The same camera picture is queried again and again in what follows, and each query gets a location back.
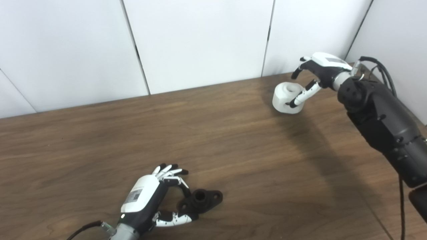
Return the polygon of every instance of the wooden table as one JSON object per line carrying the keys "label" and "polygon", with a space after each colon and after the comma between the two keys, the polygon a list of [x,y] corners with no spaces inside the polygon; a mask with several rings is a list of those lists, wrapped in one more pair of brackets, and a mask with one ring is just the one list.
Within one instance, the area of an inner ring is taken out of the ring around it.
{"label": "wooden table", "polygon": [[[299,114],[276,112],[272,94],[284,81],[289,74],[1,119],[0,239],[65,240],[91,221],[115,225],[135,181],[162,162],[178,163],[193,190],[220,190],[224,201],[143,239],[398,239],[390,164],[331,90]],[[172,188],[162,209],[180,199]],[[407,239],[427,239],[406,206]],[[107,236],[93,228],[75,239]]]}

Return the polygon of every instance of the sticker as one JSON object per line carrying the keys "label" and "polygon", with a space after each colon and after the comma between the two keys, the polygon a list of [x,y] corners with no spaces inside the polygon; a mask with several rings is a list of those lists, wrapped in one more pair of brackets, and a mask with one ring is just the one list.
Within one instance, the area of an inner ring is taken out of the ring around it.
{"label": "sticker", "polygon": [[130,192],[124,204],[130,203],[130,202],[136,202],[139,196],[141,195],[141,192],[142,192],[142,189]]}

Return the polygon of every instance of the black cable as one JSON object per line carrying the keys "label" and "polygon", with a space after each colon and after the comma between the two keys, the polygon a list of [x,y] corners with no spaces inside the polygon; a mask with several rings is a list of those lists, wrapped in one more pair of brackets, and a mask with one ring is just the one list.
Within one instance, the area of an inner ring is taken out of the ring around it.
{"label": "black cable", "polygon": [[[386,85],[388,87],[388,85],[386,83],[388,81],[393,96],[397,97],[396,89],[395,89],[395,85],[393,83],[392,77],[390,76],[386,67],[382,63],[380,63],[380,61],[378,61],[375,58],[364,57],[364,56],[360,57],[359,60],[360,61],[370,61],[370,62],[376,63],[377,65],[374,68],[372,68],[372,70],[369,74],[369,78],[371,77],[372,71],[375,70],[375,68],[377,67],[381,73],[382,78],[383,78],[384,85]],[[406,235],[405,194],[404,194],[404,189],[403,189],[403,180],[400,176],[399,176],[399,194],[400,194],[400,211],[401,211],[401,240],[405,240],[405,235]]]}
{"label": "black cable", "polygon": [[399,192],[400,192],[400,200],[401,200],[401,240],[405,240],[406,235],[406,223],[405,223],[405,197],[403,191],[403,180],[399,176]]}
{"label": "black cable", "polygon": [[386,77],[383,79],[383,81],[387,80],[389,82],[390,85],[390,90],[392,91],[393,96],[397,96],[396,94],[396,89],[395,89],[395,85],[393,83],[392,77],[390,76],[389,72],[387,71],[386,67],[377,59],[372,58],[372,57],[365,57],[365,56],[361,56],[359,61],[370,61],[373,63],[376,63],[378,65],[378,70],[383,71],[384,74],[386,75]]}
{"label": "black cable", "polygon": [[88,228],[100,227],[100,226],[101,226],[101,224],[102,224],[102,221],[101,221],[101,220],[98,220],[98,221],[96,221],[96,222],[88,223],[88,224],[84,225],[83,227],[81,227],[79,230],[75,231],[71,236],[69,236],[69,237],[67,238],[67,240],[71,240],[71,239],[72,239],[72,238],[74,238],[77,234],[79,234],[79,233],[83,232],[84,230],[86,230],[86,229],[88,229]]}
{"label": "black cable", "polygon": [[[371,80],[371,75],[372,75],[372,73],[374,72],[374,70],[375,70],[376,68],[378,68],[378,65],[376,65],[375,67],[373,67],[373,68],[371,69],[371,72],[369,73],[369,76],[368,76],[368,80]],[[378,68],[378,71],[380,72],[380,74],[381,74],[381,76],[382,76],[383,84],[388,88],[388,87],[389,87],[389,81],[386,81],[386,75],[385,75],[385,74],[384,74],[384,72],[381,70],[381,68]]]}
{"label": "black cable", "polygon": [[375,68],[377,68],[378,67],[378,65],[375,65],[375,67],[373,67],[372,69],[371,69],[371,72],[369,73],[369,76],[368,76],[368,80],[371,80],[371,75],[372,75],[372,72],[375,70]]}

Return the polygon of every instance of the white cylindrical object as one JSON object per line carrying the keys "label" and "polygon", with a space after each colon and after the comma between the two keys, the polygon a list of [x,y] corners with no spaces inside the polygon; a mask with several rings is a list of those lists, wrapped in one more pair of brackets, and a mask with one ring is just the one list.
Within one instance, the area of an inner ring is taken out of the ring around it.
{"label": "white cylindrical object", "polygon": [[293,82],[283,82],[276,86],[273,96],[273,106],[274,108],[283,113],[295,114],[299,113],[304,106],[304,103],[291,108],[287,103],[292,101],[304,88],[298,83]]}

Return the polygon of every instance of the panel seam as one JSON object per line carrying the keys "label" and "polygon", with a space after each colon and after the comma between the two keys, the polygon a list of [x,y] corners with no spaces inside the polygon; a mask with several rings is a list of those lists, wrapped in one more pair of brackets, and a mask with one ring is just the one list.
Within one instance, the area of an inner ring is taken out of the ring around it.
{"label": "panel seam", "polygon": [[273,6],[272,6],[272,9],[271,9],[271,16],[270,16],[270,25],[269,25],[268,34],[267,34],[266,49],[265,49],[265,52],[264,52],[263,67],[261,69],[261,77],[263,77],[263,74],[264,74],[264,66],[265,66],[265,63],[266,63],[268,42],[270,41],[271,23],[273,22],[273,15],[274,15],[274,6],[275,6],[275,4],[276,4],[276,0],[273,0]]}
{"label": "panel seam", "polygon": [[344,59],[347,59],[348,54],[350,53],[350,50],[351,50],[351,48],[353,47],[354,41],[356,40],[357,35],[359,34],[360,29],[362,28],[363,22],[365,21],[365,18],[366,18],[366,16],[368,15],[368,12],[369,12],[369,10],[371,9],[371,6],[372,6],[372,3],[373,3],[373,2],[374,2],[374,0],[371,0],[370,4],[369,4],[369,6],[368,6],[368,9],[367,9],[367,10],[366,10],[366,12],[365,12],[365,16],[363,16],[362,22],[360,22],[359,28],[357,29],[357,32],[356,32],[356,34],[354,35],[353,41],[351,41],[350,47],[348,48],[348,51],[347,51],[347,53],[345,54]]}
{"label": "panel seam", "polygon": [[136,52],[136,57],[138,59],[138,64],[139,64],[139,67],[140,67],[140,70],[142,73],[142,78],[144,80],[145,87],[147,88],[147,93],[148,93],[148,95],[151,95],[150,88],[149,88],[148,82],[147,82],[147,78],[145,76],[145,71],[144,71],[144,68],[142,66],[141,57],[140,57],[139,52],[138,52],[138,47],[136,46],[135,37],[134,37],[133,31],[132,31],[131,23],[129,21],[128,12],[126,11],[125,3],[123,0],[120,0],[120,4],[122,5],[122,10],[123,10],[123,14],[125,16],[126,25],[128,26],[129,34],[131,36],[132,44],[134,46],[134,49]]}
{"label": "panel seam", "polygon": [[38,113],[38,111],[34,108],[34,106],[28,101],[28,99],[24,96],[24,94],[21,93],[21,91],[19,91],[19,89],[16,87],[16,85],[12,82],[12,80],[10,80],[10,78],[6,75],[6,73],[0,68],[0,71],[3,73],[3,75],[9,80],[9,82],[13,85],[13,87],[16,89],[16,91],[18,91],[18,93],[25,99],[25,101],[28,103],[28,105],[31,106],[31,108]]}

